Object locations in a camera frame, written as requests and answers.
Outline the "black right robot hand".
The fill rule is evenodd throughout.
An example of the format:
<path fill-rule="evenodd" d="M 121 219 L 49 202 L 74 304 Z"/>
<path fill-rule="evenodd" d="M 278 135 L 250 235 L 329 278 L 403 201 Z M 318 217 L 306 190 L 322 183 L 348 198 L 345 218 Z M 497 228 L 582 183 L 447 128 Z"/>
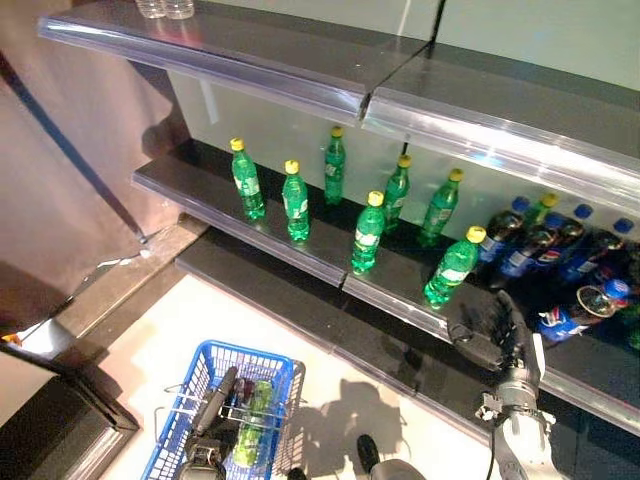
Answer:
<path fill-rule="evenodd" d="M 461 306 L 447 322 L 451 344 L 467 360 L 499 375 L 501 382 L 520 381 L 538 393 L 545 373 L 540 335 L 531 331 L 513 298 L 499 290 L 480 307 Z"/>

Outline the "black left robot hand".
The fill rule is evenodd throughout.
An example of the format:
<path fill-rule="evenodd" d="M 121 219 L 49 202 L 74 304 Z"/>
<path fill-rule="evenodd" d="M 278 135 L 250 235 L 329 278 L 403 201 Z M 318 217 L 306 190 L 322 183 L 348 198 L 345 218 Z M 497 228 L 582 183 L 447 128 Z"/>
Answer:
<path fill-rule="evenodd" d="M 209 389 L 193 419 L 188 439 L 189 449 L 212 449 L 219 456 L 231 452 L 237 441 L 239 423 L 230 418 L 225 402 L 234 392 L 238 368 L 227 369 L 220 382 Z"/>

